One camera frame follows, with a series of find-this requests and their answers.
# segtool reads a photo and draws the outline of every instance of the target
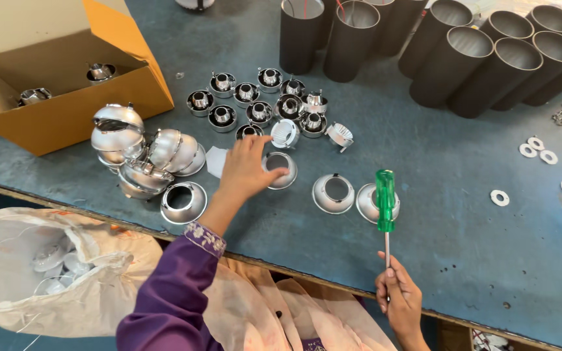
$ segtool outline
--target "person's left hand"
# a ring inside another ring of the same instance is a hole
[[[246,202],[277,178],[289,174],[290,170],[287,168],[277,168],[269,172],[261,168],[263,146],[271,140],[271,136],[251,135],[236,141],[233,149],[227,153],[218,193]]]

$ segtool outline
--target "person's right hand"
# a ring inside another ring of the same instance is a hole
[[[385,259],[385,252],[379,251],[379,257]],[[420,330],[422,292],[394,256],[390,256],[390,264],[374,281],[379,306],[405,350],[427,350]]]

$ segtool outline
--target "green screwdriver handle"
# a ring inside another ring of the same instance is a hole
[[[394,198],[394,172],[381,169],[377,171],[377,207],[379,208],[378,228],[382,232],[393,232],[396,228],[392,210],[396,205]]]

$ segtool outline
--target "workbench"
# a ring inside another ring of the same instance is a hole
[[[278,68],[278,1],[217,0],[203,13],[170,0],[128,5],[176,103],[146,120],[146,129],[179,129],[206,149],[231,148],[235,131],[213,131],[206,118],[189,114],[185,100],[205,89],[212,70],[254,83],[258,68]],[[384,268],[377,257],[383,234],[354,206],[326,214],[311,191],[325,174],[339,172],[358,190],[374,182],[376,170],[391,169],[401,200],[392,254],[422,290],[424,312],[545,349],[562,347],[562,127],[550,118],[562,95],[541,108],[520,105],[468,120],[414,103],[396,58],[370,58],[354,81],[338,84],[323,75],[323,56],[296,78],[308,91],[322,89],[329,123],[346,125],[355,143],[340,154],[327,136],[301,138],[288,151],[298,179],[245,204],[224,236],[227,256],[373,296]],[[278,97],[261,96],[271,104]],[[233,99],[218,103],[235,106]],[[238,124],[246,123],[244,109],[236,110]],[[519,145],[533,135],[556,153],[556,165],[520,155]],[[219,185],[206,168],[179,180],[201,184],[210,196]],[[89,141],[35,157],[0,138],[0,193],[163,239],[180,234],[182,226],[162,219],[159,197],[127,199],[116,185]],[[492,203],[494,189],[505,191],[510,204]]]

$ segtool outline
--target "embroidered cuff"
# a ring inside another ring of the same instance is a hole
[[[192,222],[183,231],[183,235],[188,238],[194,245],[209,252],[210,254],[221,258],[227,242],[223,238],[216,235],[213,231],[199,224],[199,222]]]

